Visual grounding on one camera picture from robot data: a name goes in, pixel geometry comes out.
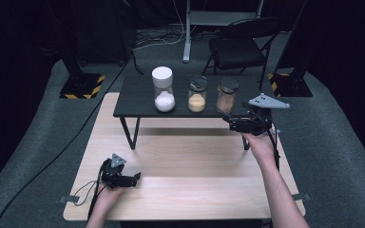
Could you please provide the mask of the person's right hand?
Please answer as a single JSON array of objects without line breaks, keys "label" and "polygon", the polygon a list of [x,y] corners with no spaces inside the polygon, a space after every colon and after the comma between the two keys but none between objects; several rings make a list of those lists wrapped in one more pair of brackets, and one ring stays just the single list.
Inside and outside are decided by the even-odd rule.
[{"label": "person's right hand", "polygon": [[254,136],[250,133],[242,133],[242,136],[249,142],[251,151],[258,163],[273,163],[274,146],[269,137],[265,135]]}]

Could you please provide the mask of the black-lidded jar of brown powder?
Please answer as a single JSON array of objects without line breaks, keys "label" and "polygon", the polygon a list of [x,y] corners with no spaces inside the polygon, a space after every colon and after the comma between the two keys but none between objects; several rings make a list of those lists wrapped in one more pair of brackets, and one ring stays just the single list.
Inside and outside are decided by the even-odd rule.
[{"label": "black-lidded jar of brown powder", "polygon": [[232,112],[239,86],[240,83],[235,78],[224,77],[220,80],[218,100],[216,103],[216,108],[220,113],[230,114]]}]

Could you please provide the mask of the person's left hand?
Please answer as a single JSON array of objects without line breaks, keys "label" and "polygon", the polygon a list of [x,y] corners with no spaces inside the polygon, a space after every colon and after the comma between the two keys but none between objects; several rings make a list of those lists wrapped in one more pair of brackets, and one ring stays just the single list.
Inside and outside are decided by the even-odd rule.
[{"label": "person's left hand", "polygon": [[124,188],[111,189],[105,186],[99,193],[95,203],[94,211],[103,214],[108,213],[116,204],[119,196],[124,192]]}]

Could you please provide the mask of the black raised shelf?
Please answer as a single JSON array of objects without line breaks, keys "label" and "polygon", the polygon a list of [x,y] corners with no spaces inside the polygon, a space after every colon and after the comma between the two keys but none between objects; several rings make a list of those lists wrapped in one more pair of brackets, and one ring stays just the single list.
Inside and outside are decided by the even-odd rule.
[{"label": "black raised shelf", "polygon": [[230,117],[237,122],[240,130],[239,118],[247,117],[247,110],[241,102],[248,102],[258,96],[248,77],[239,77],[239,90],[236,103],[231,114],[221,114],[216,109],[218,100],[217,87],[221,76],[210,76],[206,94],[206,106],[199,113],[188,109],[188,81],[185,76],[178,76],[173,81],[173,92],[176,106],[169,112],[162,113],[154,104],[155,90],[151,80],[144,76],[128,76],[124,78],[119,99],[115,105],[113,116],[120,119],[125,136],[131,149],[136,147],[141,118],[223,118]]}]

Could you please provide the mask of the white metal desk frame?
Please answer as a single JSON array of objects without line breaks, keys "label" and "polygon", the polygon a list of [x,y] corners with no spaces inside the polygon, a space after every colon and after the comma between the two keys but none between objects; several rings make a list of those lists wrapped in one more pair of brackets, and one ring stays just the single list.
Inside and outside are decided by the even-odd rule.
[{"label": "white metal desk frame", "polygon": [[182,61],[190,61],[191,52],[191,27],[192,26],[227,26],[235,21],[243,19],[259,18],[264,5],[264,0],[258,0],[257,9],[253,12],[233,12],[233,11],[207,11],[192,10],[191,0],[186,0],[185,10],[185,42]]}]

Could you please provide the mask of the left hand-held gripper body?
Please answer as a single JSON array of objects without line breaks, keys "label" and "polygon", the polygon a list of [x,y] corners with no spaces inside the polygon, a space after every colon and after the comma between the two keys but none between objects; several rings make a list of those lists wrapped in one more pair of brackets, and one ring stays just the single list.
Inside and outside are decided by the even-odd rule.
[{"label": "left hand-held gripper body", "polygon": [[110,188],[132,187],[134,185],[134,178],[122,174],[125,163],[126,160],[117,154],[113,154],[101,166],[101,181]]}]

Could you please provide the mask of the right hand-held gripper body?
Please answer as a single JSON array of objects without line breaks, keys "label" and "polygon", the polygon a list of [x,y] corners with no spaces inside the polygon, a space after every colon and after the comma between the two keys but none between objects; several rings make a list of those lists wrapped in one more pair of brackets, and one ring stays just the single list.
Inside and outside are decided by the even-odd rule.
[{"label": "right hand-held gripper body", "polygon": [[253,115],[246,118],[239,118],[240,132],[251,133],[255,136],[263,134],[272,127],[273,109],[286,109],[290,105],[275,98],[269,97],[264,93],[250,99],[248,103],[253,106]]}]

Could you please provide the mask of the black-lidded jar of yellow powder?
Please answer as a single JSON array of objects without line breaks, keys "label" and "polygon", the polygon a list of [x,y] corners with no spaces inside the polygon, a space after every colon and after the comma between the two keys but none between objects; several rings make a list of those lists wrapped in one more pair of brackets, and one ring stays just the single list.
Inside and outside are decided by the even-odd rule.
[{"label": "black-lidded jar of yellow powder", "polygon": [[206,106],[207,79],[204,76],[192,77],[189,80],[188,108],[191,112],[204,111]]}]

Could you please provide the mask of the black stand with striped base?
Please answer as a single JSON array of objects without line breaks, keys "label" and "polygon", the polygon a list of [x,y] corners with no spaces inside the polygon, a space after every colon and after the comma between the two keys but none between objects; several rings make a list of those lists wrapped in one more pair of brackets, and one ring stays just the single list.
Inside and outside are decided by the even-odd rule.
[{"label": "black stand with striped base", "polygon": [[309,0],[304,0],[298,18],[290,32],[287,43],[281,53],[278,63],[269,82],[276,97],[312,97],[313,94],[307,86],[304,75],[310,62],[308,45],[301,43],[298,25],[307,8]]},{"label": "black stand with striped base", "polygon": [[66,99],[92,99],[100,91],[105,76],[100,73],[84,73],[73,55],[60,21],[56,18],[48,0],[42,0],[55,34],[59,55],[69,74],[60,97]]}]

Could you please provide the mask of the black folding chair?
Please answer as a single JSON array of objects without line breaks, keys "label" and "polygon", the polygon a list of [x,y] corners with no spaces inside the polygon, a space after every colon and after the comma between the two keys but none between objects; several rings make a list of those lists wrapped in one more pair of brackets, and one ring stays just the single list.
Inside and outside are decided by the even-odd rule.
[{"label": "black folding chair", "polygon": [[243,19],[223,27],[218,36],[208,41],[210,56],[202,71],[208,68],[231,70],[262,67],[259,90],[262,90],[265,70],[273,40],[279,35],[282,22],[277,17]]}]

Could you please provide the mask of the white-lidded jar of white powder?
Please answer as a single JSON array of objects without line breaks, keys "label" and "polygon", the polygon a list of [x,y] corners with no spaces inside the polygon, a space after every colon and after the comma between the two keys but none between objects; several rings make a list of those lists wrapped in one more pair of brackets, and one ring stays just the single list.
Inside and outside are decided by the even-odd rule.
[{"label": "white-lidded jar of white powder", "polygon": [[152,82],[155,89],[154,104],[161,112],[169,112],[175,107],[172,90],[173,72],[167,66],[158,66],[152,70]]}]

